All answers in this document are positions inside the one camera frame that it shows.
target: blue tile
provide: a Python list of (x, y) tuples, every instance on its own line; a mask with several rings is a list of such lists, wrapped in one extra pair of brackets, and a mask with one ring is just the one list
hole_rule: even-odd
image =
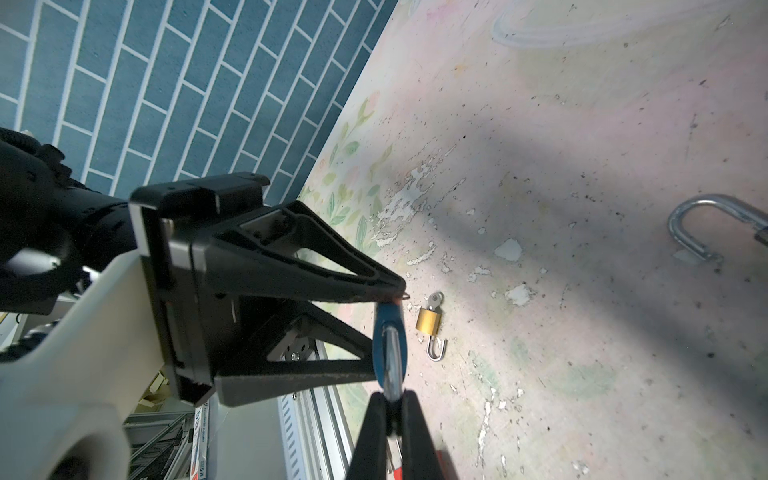
[(245, 70), (248, 57), (259, 37), (261, 25), (264, 23), (270, 7), (264, 0), (245, 0), (240, 18), (237, 19), (235, 31), (232, 33), (224, 61), (239, 71)]
[(0, 30), (0, 92), (18, 98), (22, 84), (27, 42)]
[(214, 135), (219, 134), (239, 83), (240, 77), (226, 68), (219, 69), (214, 87), (210, 89), (203, 116), (200, 117), (200, 128)]
[(152, 155), (164, 121), (165, 115), (152, 107), (141, 105), (139, 116), (136, 117), (134, 134), (128, 146), (142, 154)]
[(301, 2), (299, 0), (275, 0), (274, 9), (269, 23), (266, 24), (264, 36), (261, 38), (262, 45), (266, 46), (276, 54), (280, 54), (280, 49), (290, 33), (293, 20), (299, 12)]
[(219, 15), (213, 12), (207, 13), (192, 53), (187, 75), (184, 77), (185, 80), (203, 90), (208, 88), (210, 75), (214, 72), (216, 62), (219, 60), (219, 52), (229, 29), (230, 24)]
[(163, 40), (160, 42), (152, 75), (147, 84), (147, 92), (144, 94), (147, 101), (165, 110), (168, 109), (189, 46), (172, 31), (166, 30), (163, 33)]
[(266, 88), (266, 81), (270, 79), (270, 74), (275, 66), (275, 59), (263, 49), (259, 48), (253, 63), (250, 65), (248, 75), (243, 82), (243, 88), (240, 90), (240, 96), (235, 102), (235, 110), (247, 117), (252, 117), (259, 105), (261, 92)]
[(128, 199), (137, 188), (144, 185), (144, 176), (149, 169), (149, 160), (128, 152), (125, 154), (123, 170), (120, 171), (118, 185), (114, 189), (117, 198)]
[(3, 2), (0, 8), (0, 23), (23, 35), (29, 35), (34, 10), (34, 2)]
[(76, 27), (77, 22), (43, 5), (22, 122), (22, 130), (43, 144), (53, 140)]
[(118, 40), (120, 23), (125, 13), (125, 1), (91, 2), (85, 22), (78, 65), (104, 78), (109, 73), (114, 44)]
[(293, 131), (304, 115), (304, 109), (310, 102), (314, 90), (304, 80), (299, 79), (290, 99), (283, 110), (283, 116), (275, 128), (275, 133), (290, 141)]
[(204, 0), (175, 0), (168, 14), (168, 24), (178, 28), (187, 37), (192, 38)]
[(355, 15), (346, 26), (346, 32), (344, 32), (344, 37), (339, 43), (339, 48), (333, 56), (342, 67), (347, 68), (349, 66), (375, 13), (376, 10), (373, 9), (367, 0), (360, 2), (358, 5)]
[(333, 7), (331, 7), (336, 14), (341, 17), (343, 21), (349, 20), (349, 14), (352, 13), (352, 9), (355, 8), (355, 0), (335, 0)]
[(237, 163), (235, 163), (235, 168), (232, 170), (233, 172), (252, 172), (253, 168), (256, 166), (256, 159), (249, 155), (240, 154), (240, 156), (237, 158)]
[(149, 183), (162, 184), (174, 180), (176, 168), (184, 154), (187, 139), (194, 127), (194, 120), (203, 96), (188, 87), (182, 87), (176, 101), (174, 113), (170, 116), (168, 129), (162, 139), (157, 160), (154, 163)]
[(317, 131), (317, 136), (315, 137), (315, 141), (312, 142), (312, 147), (310, 148), (310, 155), (312, 155), (313, 157), (317, 157), (318, 155), (320, 155), (320, 151), (323, 149), (323, 146), (326, 144), (326, 140), (328, 140), (328, 135), (331, 135), (331, 130), (333, 130), (333, 125), (336, 124), (336, 119), (339, 118), (340, 113), (341, 113), (341, 108), (338, 108), (335, 105), (331, 105), (331, 109), (328, 111), (326, 120), (323, 122), (322, 125), (320, 125), (320, 128)]
[(338, 20), (330, 15), (328, 16), (323, 29), (320, 30), (317, 41), (312, 46), (312, 53), (310, 53), (310, 57), (306, 60), (304, 70), (301, 72), (307, 80), (317, 84), (320, 75), (323, 74), (326, 63), (331, 58), (333, 48), (336, 47), (336, 41), (339, 40), (343, 29), (343, 25)]
[(80, 10), (83, 8), (83, 0), (55, 0), (55, 4), (75, 15), (80, 15)]
[(237, 0), (211, 0), (210, 3), (231, 20), (235, 17), (235, 11), (239, 2)]
[(270, 133), (272, 133), (272, 126), (277, 121), (277, 116), (280, 115), (281, 107), (272, 98), (264, 97), (264, 102), (261, 104), (256, 120), (253, 121), (253, 128), (250, 129), (243, 150), (257, 157), (261, 155), (261, 151), (264, 149)]
[(16, 118), (16, 104), (0, 98), (0, 127), (13, 129)]
[(277, 170), (277, 165), (280, 163), (280, 158), (283, 157), (283, 152), (286, 150), (287, 144), (279, 138), (272, 137), (270, 143), (266, 146), (266, 151), (261, 157), (259, 167), (256, 169), (256, 173), (267, 175), (272, 178), (272, 175)]
[(306, 55), (306, 51), (309, 49), (310, 41), (299, 32), (294, 32), (291, 35), (283, 58), (280, 60), (280, 65), (277, 65), (275, 77), (272, 79), (272, 83), (270, 83), (271, 94), (280, 100), (286, 99), (290, 86), (293, 84), (293, 79), (299, 73), (301, 62), (304, 61), (304, 55)]
[(187, 152), (187, 159), (184, 160), (184, 171), (187, 171), (198, 177), (203, 176), (203, 170), (208, 163), (210, 152), (214, 149), (216, 141), (202, 133), (195, 132), (192, 144)]
[(131, 9), (131, 18), (128, 20), (123, 43), (145, 57), (152, 55), (154, 38), (164, 9), (165, 2), (136, 0)]
[(268, 191), (266, 197), (264, 197), (264, 203), (271, 207), (279, 204), (280, 200), (283, 199), (283, 194), (287, 190), (289, 183), (290, 177), (288, 175), (277, 172), (275, 179), (272, 180), (272, 184), (270, 185), (270, 191)]
[(299, 198), (301, 189), (304, 187), (304, 184), (306, 183), (306, 179), (310, 177), (310, 172), (312, 171), (312, 167), (314, 166), (315, 166), (314, 158), (304, 157), (304, 163), (301, 164), (299, 171), (296, 173), (296, 176), (293, 178), (293, 185), (291, 185), (290, 189), (288, 190), (288, 194), (286, 195), (286, 202), (292, 202), (296, 198)]
[(304, 33), (310, 37), (314, 37), (330, 2), (331, 0), (312, 0), (307, 2), (299, 17), (299, 28), (304, 30)]
[(61, 127), (56, 148), (64, 153), (65, 158), (62, 163), (72, 169), (72, 178), (75, 180), (80, 180), (90, 146), (91, 135), (82, 134), (70, 127)]
[(386, 22), (389, 22), (389, 16), (396, 6), (397, 0), (384, 0), (384, 5), (379, 9), (379, 14), (376, 16), (376, 20), (373, 21), (373, 25), (371, 25), (371, 29), (368, 31), (368, 36), (366, 37), (366, 45), (371, 49), (373, 49), (376, 42), (379, 41), (382, 31), (384, 31), (384, 27), (386, 27)]
[(85, 178), (85, 186), (100, 194), (109, 195), (109, 190), (112, 188), (112, 180), (93, 172), (88, 172), (88, 176)]
[(104, 84), (93, 77), (76, 71), (72, 77), (72, 87), (64, 119), (78, 127), (93, 130), (96, 125), (98, 105)]
[(341, 105), (346, 103), (346, 99), (349, 98), (349, 94), (352, 93), (352, 89), (355, 87), (357, 79), (360, 78), (360, 72), (362, 71), (362, 68), (366, 66), (366, 62), (370, 56), (371, 54), (368, 53), (366, 49), (361, 48), (357, 57), (355, 57), (355, 61), (352, 62), (352, 66), (349, 67), (349, 70), (346, 72), (344, 83), (341, 85), (339, 93), (336, 95), (336, 101)]
[(214, 158), (210, 162), (210, 168), (208, 168), (209, 176), (229, 173), (230, 167), (240, 151), (240, 143), (242, 143), (247, 129), (248, 122), (235, 115), (230, 117), (227, 128), (221, 134), (219, 147), (216, 149)]
[(106, 174), (114, 174), (117, 170), (146, 67), (144, 61), (130, 53), (120, 53), (91, 158), (91, 168)]
[(296, 171), (299, 166), (299, 162), (306, 153), (307, 147), (310, 145), (310, 141), (312, 141), (312, 136), (314, 134), (315, 127), (306, 123), (305, 121), (301, 122), (301, 126), (296, 132), (295, 138), (290, 143), (290, 148), (288, 148), (288, 153), (283, 159), (283, 163), (280, 165), (280, 168), (289, 174), (292, 174), (294, 171)]
[(334, 64), (328, 66), (326, 76), (323, 77), (323, 81), (320, 82), (315, 98), (312, 99), (310, 108), (306, 111), (307, 118), (316, 124), (320, 123), (323, 119), (323, 115), (326, 113), (328, 105), (333, 101), (333, 95), (336, 93), (336, 89), (339, 87), (339, 83), (341, 83), (343, 77), (344, 72), (341, 68), (336, 67)]

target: brass padlock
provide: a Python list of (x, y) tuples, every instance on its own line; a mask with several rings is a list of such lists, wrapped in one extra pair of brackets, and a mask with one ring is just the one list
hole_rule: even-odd
[(432, 341), (437, 338), (437, 331), (440, 329), (440, 319), (442, 313), (436, 311), (442, 303), (443, 295), (440, 292), (435, 292), (429, 296), (427, 301), (427, 308), (419, 309), (419, 318), (416, 320), (416, 329), (429, 335), (429, 343), (427, 343), (427, 356), (433, 362), (439, 362), (445, 355), (445, 340), (438, 339), (440, 345), (440, 354), (434, 356), (432, 354)]

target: table surface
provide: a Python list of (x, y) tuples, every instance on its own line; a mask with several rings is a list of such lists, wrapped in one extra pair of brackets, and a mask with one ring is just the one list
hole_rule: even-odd
[[(571, 3), (401, 1), (300, 199), (406, 278), (459, 478), (768, 478), (768, 250), (711, 208), (721, 264), (667, 232), (697, 194), (768, 210), (768, 7)], [(376, 389), (339, 387), (355, 437)]]

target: gold padlock body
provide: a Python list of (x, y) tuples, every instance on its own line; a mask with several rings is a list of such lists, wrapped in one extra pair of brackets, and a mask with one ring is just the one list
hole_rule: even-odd
[(416, 320), (416, 329), (427, 335), (437, 335), (440, 328), (440, 317), (442, 315), (434, 310), (421, 308), (419, 310), (419, 319)]

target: blue tile wall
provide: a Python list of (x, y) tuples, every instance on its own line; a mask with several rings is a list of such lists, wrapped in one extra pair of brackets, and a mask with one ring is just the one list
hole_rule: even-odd
[(231, 171), (295, 199), (397, 0), (17, 0), (0, 125), (127, 198)]

